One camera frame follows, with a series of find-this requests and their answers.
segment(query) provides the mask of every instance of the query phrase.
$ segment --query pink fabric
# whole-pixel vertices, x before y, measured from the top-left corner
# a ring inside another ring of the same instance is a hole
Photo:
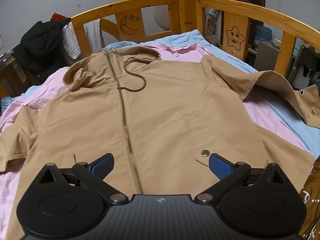
[[[40,110],[51,99],[58,94],[68,91],[63,84],[62,78],[69,67],[60,68],[50,75],[47,80],[28,98],[19,97],[12,102],[0,117],[0,131],[14,123],[21,106],[28,106],[31,109]],[[7,170],[0,172],[0,240],[5,239],[8,229],[10,213],[13,200],[16,195],[20,177],[20,170],[24,160],[13,160],[8,163]]]
[[[210,52],[199,44],[180,48],[156,43],[147,47],[157,50],[163,60],[200,62],[203,55],[210,55]],[[67,91],[68,89],[62,83],[62,77],[67,69],[67,67],[61,68],[52,74],[30,97],[20,97],[11,103],[0,118],[0,131],[14,123],[22,105],[39,110],[59,93]],[[280,122],[273,110],[260,99],[250,94],[243,104],[254,123],[307,151],[307,148],[292,130]],[[24,160],[10,161],[6,172],[0,173],[0,240],[5,239],[23,163]]]

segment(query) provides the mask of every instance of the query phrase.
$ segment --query jacket hood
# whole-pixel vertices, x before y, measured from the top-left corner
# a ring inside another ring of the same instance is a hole
[[[66,87],[76,90],[80,87],[96,88],[113,81],[110,63],[119,71],[124,69],[127,59],[133,57],[135,69],[142,68],[150,62],[160,59],[160,54],[150,48],[135,46],[107,52],[93,53],[90,57],[74,63],[63,77]]]

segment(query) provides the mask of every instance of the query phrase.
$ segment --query snap button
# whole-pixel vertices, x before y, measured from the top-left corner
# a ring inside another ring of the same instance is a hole
[[[203,150],[203,151],[201,152],[201,155],[202,155],[203,157],[208,157],[208,156],[210,155],[210,152],[209,152],[208,150]]]

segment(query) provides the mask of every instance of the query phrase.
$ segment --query brown drawstring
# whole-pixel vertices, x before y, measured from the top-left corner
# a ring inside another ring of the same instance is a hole
[[[126,71],[129,75],[132,75],[132,76],[136,76],[136,77],[139,77],[139,78],[141,78],[142,80],[143,80],[143,86],[141,87],[141,88],[139,88],[139,89],[130,89],[130,88],[126,88],[126,87],[117,87],[118,89],[125,89],[125,90],[127,90],[127,91],[129,91],[129,92],[139,92],[139,91],[141,91],[141,90],[143,90],[144,88],[145,88],[145,86],[146,86],[146,84],[147,84],[147,81],[146,81],[146,79],[143,77],[143,76],[141,76],[141,75],[139,75],[139,74],[136,74],[136,73],[132,73],[132,72],[130,72],[130,71],[128,71],[127,70],[127,65],[129,64],[129,60],[131,61],[131,62],[133,62],[133,59],[134,57],[129,57],[126,61],[125,61],[125,63],[124,63],[124,71]]]

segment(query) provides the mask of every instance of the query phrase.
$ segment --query bed rail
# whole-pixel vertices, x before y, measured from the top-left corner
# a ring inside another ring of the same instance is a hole
[[[168,5],[170,30],[145,35],[141,8]],[[116,23],[104,19],[116,16]],[[88,39],[83,25],[101,19],[101,30],[110,33],[119,41],[145,42],[165,36],[179,34],[196,28],[196,0],[125,0],[80,13],[71,18],[83,57],[90,56]]]
[[[223,50],[244,60],[247,54],[250,18],[283,30],[280,52],[274,71],[286,76],[296,38],[320,50],[320,32],[283,13],[234,0],[196,0],[197,28],[204,34],[204,8],[224,11]]]

